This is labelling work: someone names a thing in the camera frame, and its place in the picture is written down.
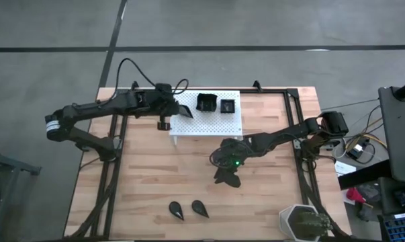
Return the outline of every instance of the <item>red object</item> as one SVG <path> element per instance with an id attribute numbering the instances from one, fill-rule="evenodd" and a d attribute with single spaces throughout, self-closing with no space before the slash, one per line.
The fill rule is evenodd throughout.
<path id="1" fill-rule="evenodd" d="M 357 191 L 356 188 L 350 188 L 347 191 L 347 198 L 352 200 L 352 201 L 356 201 L 356 202 L 360 202 L 360 203 L 365 203 L 365 199 L 363 198 L 363 196 Z"/>

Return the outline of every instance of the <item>concrete floor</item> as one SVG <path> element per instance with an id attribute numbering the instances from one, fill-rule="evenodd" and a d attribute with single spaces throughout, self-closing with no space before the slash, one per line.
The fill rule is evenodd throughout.
<path id="1" fill-rule="evenodd" d="M 0 47 L 108 46 L 119 4 L 0 0 Z M 129 0 L 118 39 L 118 46 L 231 44 L 405 44 L 405 0 Z M 105 56 L 0 53 L 0 153 L 43 167 L 39 177 L 20 177 L 5 241 L 62 236 L 81 152 L 70 142 L 47 140 L 44 116 L 72 102 L 92 102 Z M 192 86 L 249 86 L 257 79 L 265 86 L 316 86 L 322 108 L 376 98 L 378 87 L 405 84 L 405 50 L 116 53 L 107 86 L 124 57 L 156 82 L 188 78 Z M 132 81 L 147 86 L 134 67 L 124 67 L 120 86 Z M 338 110 L 352 124 L 376 105 Z M 364 125 L 356 123 L 351 133 Z M 382 129 L 375 134 L 384 139 Z M 387 157 L 378 151 L 380 159 Z M 361 222 L 348 210 L 354 235 L 379 239 L 377 223 Z"/>

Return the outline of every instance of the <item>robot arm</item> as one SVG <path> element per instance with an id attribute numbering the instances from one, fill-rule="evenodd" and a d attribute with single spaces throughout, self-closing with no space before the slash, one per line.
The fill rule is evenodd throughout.
<path id="1" fill-rule="evenodd" d="M 113 161 L 116 157 L 114 141 L 110 137 L 99 138 L 75 128 L 76 122 L 112 114 L 122 116 L 160 116 L 159 130 L 169 130 L 170 124 L 165 117 L 189 112 L 187 106 L 180 106 L 174 99 L 169 84 L 157 83 L 153 90 L 118 90 L 114 98 L 90 104 L 73 104 L 55 111 L 45 117 L 47 138 L 57 142 L 71 140 L 83 150 L 83 147 L 95 149 L 101 161 Z"/>
<path id="2" fill-rule="evenodd" d="M 222 141 L 220 148 L 210 155 L 210 162 L 218 169 L 214 176 L 215 183 L 225 182 L 229 186 L 239 187 L 241 182 L 234 173 L 244 161 L 251 157 L 262 157 L 272 151 L 277 145 L 293 141 L 307 135 L 311 139 L 302 141 L 301 158 L 315 159 L 320 147 L 332 139 L 342 138 L 348 133 L 343 115 L 338 112 L 324 112 L 317 118 L 308 118 L 302 123 L 290 126 L 283 130 L 268 134 L 266 132 L 250 134 L 243 140 L 227 138 Z"/>

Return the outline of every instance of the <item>white pot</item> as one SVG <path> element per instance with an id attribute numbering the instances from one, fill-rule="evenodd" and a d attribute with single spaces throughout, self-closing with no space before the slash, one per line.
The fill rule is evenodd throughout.
<path id="1" fill-rule="evenodd" d="M 294 235 L 294 232 L 291 230 L 291 227 L 289 225 L 289 217 L 290 217 L 291 212 L 295 209 L 295 207 L 311 208 L 315 213 L 318 214 L 316 208 L 313 207 L 313 206 L 302 205 L 302 204 L 294 204 L 294 205 L 286 208 L 285 210 L 282 210 L 279 213 L 281 232 L 283 232 L 285 235 L 287 235 L 290 239 L 293 239 L 294 241 L 298 241 L 298 242 L 315 242 L 315 241 L 318 241 L 320 236 L 317 236 L 314 240 L 311 240 L 311 241 L 296 238 L 296 236 Z"/>

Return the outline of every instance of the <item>wooden table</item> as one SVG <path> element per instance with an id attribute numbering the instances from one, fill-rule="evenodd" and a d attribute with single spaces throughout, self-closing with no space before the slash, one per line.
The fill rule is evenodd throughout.
<path id="1" fill-rule="evenodd" d="M 319 115 L 315 88 L 298 90 L 304 118 Z M 112 92 L 112 88 L 101 88 L 98 98 L 107 99 Z M 241 108 L 245 134 L 288 127 L 282 95 L 241 94 Z M 93 119 L 90 133 L 106 136 L 110 120 L 111 117 Z M 291 143 L 279 145 L 264 157 L 247 159 L 237 173 L 241 187 L 232 188 L 214 184 L 216 168 L 208 161 L 222 138 L 183 137 L 175 147 L 168 132 L 156 129 L 157 120 L 158 117 L 128 119 L 110 239 L 287 238 L 279 230 L 278 213 L 302 203 Z M 95 152 L 86 153 L 82 164 L 96 157 Z M 95 162 L 81 170 L 65 235 L 77 230 L 94 207 L 101 167 L 101 162 Z M 350 234 L 331 160 L 317 161 L 316 177 L 324 207 Z M 194 200 L 206 205 L 210 218 L 192 211 Z M 171 201 L 181 204 L 185 221 L 170 214 Z"/>

